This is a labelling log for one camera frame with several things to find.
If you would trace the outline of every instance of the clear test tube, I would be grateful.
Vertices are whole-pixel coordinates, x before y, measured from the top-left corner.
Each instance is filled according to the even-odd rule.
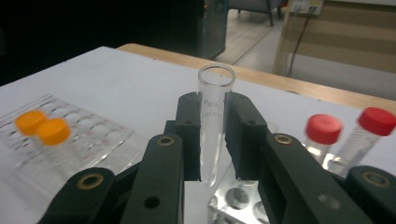
[[[48,119],[37,128],[37,136],[45,146],[44,156],[63,179],[83,168],[82,158],[71,141],[71,130],[64,119]]]
[[[15,119],[15,126],[21,134],[30,138],[35,147],[38,141],[35,136],[37,127],[47,120],[46,114],[41,110],[31,110],[21,114]]]
[[[224,142],[224,127],[228,115],[228,96],[235,82],[232,68],[214,63],[200,69],[201,100],[201,181],[210,187],[216,181],[219,154]]]
[[[15,126],[19,133],[25,138],[20,145],[15,146],[15,157],[18,160],[17,167],[21,168],[35,156],[39,155],[37,151],[42,147],[35,131],[37,127],[47,120],[46,114],[41,110],[31,110],[25,112],[15,119]]]
[[[346,177],[349,169],[358,165],[376,142],[381,137],[390,135],[395,126],[396,118],[393,114],[381,108],[365,108],[352,134],[328,162],[329,170]]]
[[[326,114],[316,114],[308,119],[305,147],[321,165],[332,144],[336,143],[343,128],[341,121]]]

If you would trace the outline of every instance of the centrifuge tube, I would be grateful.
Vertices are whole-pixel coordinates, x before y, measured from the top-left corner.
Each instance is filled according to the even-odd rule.
[[[214,63],[199,73],[201,100],[201,181],[212,186],[216,181],[219,154],[224,142],[224,127],[228,114],[228,98],[235,82],[232,68]]]
[[[358,124],[344,145],[329,161],[329,170],[346,177],[349,169],[359,164],[382,136],[388,136],[396,125],[396,118],[376,107],[364,109]]]
[[[15,126],[22,135],[27,137],[24,144],[22,144],[22,147],[24,147],[24,149],[30,151],[32,149],[35,150],[41,146],[40,142],[37,139],[35,131],[37,127],[46,120],[47,116],[41,110],[31,110],[25,112],[15,119]]]
[[[342,128],[341,121],[330,115],[316,114],[309,118],[305,128],[305,147],[320,165],[332,144],[337,142]]]
[[[45,146],[44,156],[63,178],[68,179],[83,168],[82,159],[70,141],[71,130],[64,119],[48,119],[36,133]]]

